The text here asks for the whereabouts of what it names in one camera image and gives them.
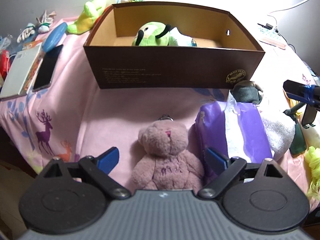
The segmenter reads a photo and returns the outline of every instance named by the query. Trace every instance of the black plush ear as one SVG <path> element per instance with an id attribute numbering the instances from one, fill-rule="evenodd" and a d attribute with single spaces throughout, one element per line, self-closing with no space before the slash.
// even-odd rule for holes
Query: black plush ear
<path id="1" fill-rule="evenodd" d="M 142 38 L 143 38 L 143 30 L 139 30 L 138 31 L 138 37 L 137 37 L 137 40 L 136 40 L 136 46 L 139 46 L 140 42 L 142 41 Z"/>
<path id="2" fill-rule="evenodd" d="M 170 28 L 171 28 L 171 25 L 170 25 L 170 24 L 167 24 L 167 25 L 165 26 L 163 32 L 161 32 L 160 34 L 158 34 L 158 35 L 156 36 L 156 39 L 159 39 L 159 38 L 165 36 L 165 35 L 170 31 Z"/>

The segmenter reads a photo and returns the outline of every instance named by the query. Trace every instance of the triangular cutout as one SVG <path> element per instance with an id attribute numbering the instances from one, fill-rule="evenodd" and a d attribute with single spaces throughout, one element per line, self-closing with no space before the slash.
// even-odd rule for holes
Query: triangular cutout
<path id="1" fill-rule="evenodd" d="M 281 173 L 276 169 L 276 167 L 272 164 L 268 164 L 266 170 L 264 172 L 264 176 L 273 177 L 273 178 L 282 178 Z"/>
<path id="2" fill-rule="evenodd" d="M 45 178 L 55 178 L 55 177 L 61 177 L 62 172 L 60 170 L 59 164 L 53 164 L 50 169 L 47 171 L 47 173 L 44 175 Z"/>

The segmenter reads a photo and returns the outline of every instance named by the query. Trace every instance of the teddy bear head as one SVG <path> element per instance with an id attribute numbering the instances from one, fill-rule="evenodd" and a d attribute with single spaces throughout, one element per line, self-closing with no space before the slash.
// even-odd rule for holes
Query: teddy bear head
<path id="1" fill-rule="evenodd" d="M 161 120 L 139 131 L 138 141 L 147 154 L 169 157 L 184 151 L 188 146 L 188 130 L 184 124 Z"/>

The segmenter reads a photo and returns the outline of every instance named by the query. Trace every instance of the red package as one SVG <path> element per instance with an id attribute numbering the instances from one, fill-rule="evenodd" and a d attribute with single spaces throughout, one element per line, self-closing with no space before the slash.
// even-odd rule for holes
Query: red package
<path id="1" fill-rule="evenodd" d="M 7 50 L 3 50 L 0 55 L 0 74 L 3 79 L 6 78 L 10 66 L 11 63 L 9 61 L 9 52 Z"/>

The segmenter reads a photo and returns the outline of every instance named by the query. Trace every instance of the power strip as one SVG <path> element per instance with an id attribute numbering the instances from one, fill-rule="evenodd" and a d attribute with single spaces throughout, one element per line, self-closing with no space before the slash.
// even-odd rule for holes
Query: power strip
<path id="1" fill-rule="evenodd" d="M 264 43 L 285 49 L 288 45 L 285 39 L 276 32 L 258 25 L 258 40 Z"/>

